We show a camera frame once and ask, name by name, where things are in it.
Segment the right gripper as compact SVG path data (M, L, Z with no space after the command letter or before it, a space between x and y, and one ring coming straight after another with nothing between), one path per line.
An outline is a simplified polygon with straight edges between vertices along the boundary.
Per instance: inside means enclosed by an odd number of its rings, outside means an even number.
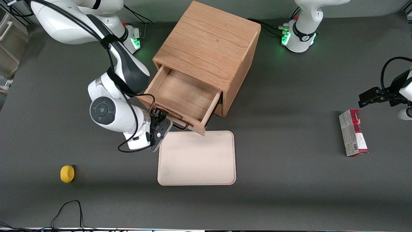
M135 111L137 120L132 115L132 126L127 131L127 145L130 150L144 149L150 145L150 125L152 121L159 121L159 125L169 124L168 112L152 109L151 116L146 111Z

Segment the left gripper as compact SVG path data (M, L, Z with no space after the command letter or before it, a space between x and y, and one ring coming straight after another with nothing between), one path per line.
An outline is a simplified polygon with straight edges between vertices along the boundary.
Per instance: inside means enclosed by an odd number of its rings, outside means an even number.
M359 107L364 108L370 104L383 103L387 99L391 107L399 104L411 106L411 101L400 94L401 88L406 84L409 72L396 76L388 88L384 85L384 75L381 75L381 88L373 87L359 95Z

